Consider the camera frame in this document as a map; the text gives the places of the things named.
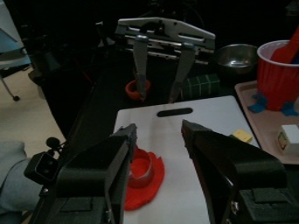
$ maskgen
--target chair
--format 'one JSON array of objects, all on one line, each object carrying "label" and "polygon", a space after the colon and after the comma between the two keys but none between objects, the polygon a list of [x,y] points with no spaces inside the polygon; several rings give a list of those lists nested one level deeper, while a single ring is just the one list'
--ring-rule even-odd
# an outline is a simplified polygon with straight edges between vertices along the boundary
[{"label": "chair", "polygon": [[9,34],[0,28],[0,80],[3,83],[3,88],[7,94],[13,97],[17,102],[19,97],[13,95],[3,81],[1,71],[6,68],[18,67],[30,64],[30,59],[25,53],[22,47],[19,47],[14,39]]}]

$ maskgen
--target red object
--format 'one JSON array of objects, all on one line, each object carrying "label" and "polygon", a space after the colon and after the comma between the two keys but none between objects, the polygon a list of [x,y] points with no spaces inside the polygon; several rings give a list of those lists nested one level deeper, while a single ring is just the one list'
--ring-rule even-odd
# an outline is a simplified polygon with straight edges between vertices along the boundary
[{"label": "red object", "polygon": [[125,210],[132,211],[149,203],[164,181],[164,162],[149,151],[136,148],[125,191]]},{"label": "red object", "polygon": [[[145,94],[148,95],[150,90],[150,81],[146,80],[145,81]],[[133,100],[133,101],[140,101],[140,94],[136,91],[136,81],[130,80],[126,84],[125,84],[125,94],[128,95],[128,97]]]},{"label": "red object", "polygon": [[299,65],[272,61],[270,55],[286,41],[273,41],[257,48],[256,90],[265,97],[265,108],[278,111],[299,96]]},{"label": "red object", "polygon": [[290,64],[299,51],[299,26],[294,29],[285,46],[277,48],[272,54],[270,60],[278,63]]}]

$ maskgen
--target red cup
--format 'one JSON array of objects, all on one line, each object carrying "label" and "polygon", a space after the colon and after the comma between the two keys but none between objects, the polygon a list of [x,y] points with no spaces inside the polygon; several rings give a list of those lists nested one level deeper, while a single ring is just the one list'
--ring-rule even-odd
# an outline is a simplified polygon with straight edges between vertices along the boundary
[{"label": "red cup", "polygon": [[277,40],[261,45],[256,70],[256,97],[265,97],[265,109],[277,111],[299,96],[299,64],[284,64],[270,60],[274,49],[288,40]]},{"label": "red cup", "polygon": [[[149,90],[150,90],[150,81],[146,80],[145,81],[145,94],[148,95]],[[133,100],[133,101],[140,101],[140,94],[136,91],[136,80],[130,80],[126,84],[125,84],[125,93],[128,95],[128,97]]]}]

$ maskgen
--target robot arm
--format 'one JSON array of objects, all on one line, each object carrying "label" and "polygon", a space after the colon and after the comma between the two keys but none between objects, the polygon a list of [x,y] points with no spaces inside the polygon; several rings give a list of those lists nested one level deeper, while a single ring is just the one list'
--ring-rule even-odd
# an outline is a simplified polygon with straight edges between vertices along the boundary
[{"label": "robot arm", "polygon": [[262,150],[181,122],[181,136],[206,200],[209,223],[297,223],[285,168]]},{"label": "robot arm", "polygon": [[66,162],[55,161],[58,165],[43,156],[46,152],[34,155],[23,175],[42,189],[30,223],[121,223],[134,146],[136,126],[130,124]]},{"label": "robot arm", "polygon": [[118,19],[118,48],[133,53],[134,79],[141,100],[145,98],[146,55],[178,60],[169,103],[173,103],[192,64],[208,65],[214,50],[214,35],[182,21],[164,17]]}]

